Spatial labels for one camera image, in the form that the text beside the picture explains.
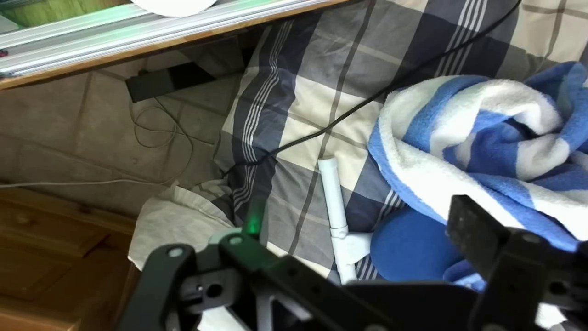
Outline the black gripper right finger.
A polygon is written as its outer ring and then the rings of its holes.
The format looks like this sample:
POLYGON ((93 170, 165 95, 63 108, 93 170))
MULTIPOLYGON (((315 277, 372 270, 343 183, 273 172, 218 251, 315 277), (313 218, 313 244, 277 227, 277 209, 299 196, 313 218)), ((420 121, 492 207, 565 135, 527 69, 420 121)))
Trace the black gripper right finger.
POLYGON ((554 305, 572 331, 588 325, 588 253, 550 246, 527 229, 501 226, 466 194, 453 194, 446 235, 484 279, 468 331, 545 331, 541 303, 554 305))

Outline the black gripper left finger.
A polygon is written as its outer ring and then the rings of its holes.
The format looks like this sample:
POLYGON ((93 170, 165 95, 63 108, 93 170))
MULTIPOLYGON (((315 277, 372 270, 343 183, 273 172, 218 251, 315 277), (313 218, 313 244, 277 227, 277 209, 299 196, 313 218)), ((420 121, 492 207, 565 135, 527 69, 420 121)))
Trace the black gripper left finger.
POLYGON ((282 306, 255 284, 277 257, 244 233, 223 235, 196 251, 172 242, 152 249, 115 331, 199 331, 212 310, 245 331, 284 331, 282 306))

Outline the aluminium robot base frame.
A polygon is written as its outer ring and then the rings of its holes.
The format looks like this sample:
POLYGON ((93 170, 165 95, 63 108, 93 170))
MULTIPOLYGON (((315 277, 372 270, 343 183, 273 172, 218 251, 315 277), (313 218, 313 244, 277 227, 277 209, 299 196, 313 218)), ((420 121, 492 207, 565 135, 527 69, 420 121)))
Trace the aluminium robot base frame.
POLYGON ((133 47, 267 18, 306 5, 308 0, 218 0, 209 9, 181 16, 157 16, 124 3, 97 12, 8 31, 0 36, 0 73, 32 75, 62 64, 84 62, 133 47))

